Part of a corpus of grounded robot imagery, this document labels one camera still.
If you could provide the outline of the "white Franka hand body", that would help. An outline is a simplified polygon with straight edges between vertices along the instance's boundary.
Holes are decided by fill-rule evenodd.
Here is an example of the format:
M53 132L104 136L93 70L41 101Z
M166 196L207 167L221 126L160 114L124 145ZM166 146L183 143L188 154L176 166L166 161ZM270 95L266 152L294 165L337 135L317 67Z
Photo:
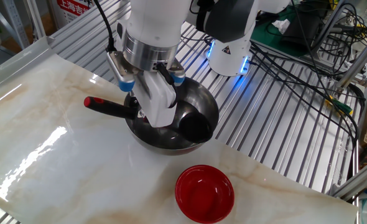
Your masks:
M159 47L141 42L127 30L127 20L119 20L116 45L127 63L139 71L132 92L150 125L161 128L172 124L177 94L168 69L177 46Z

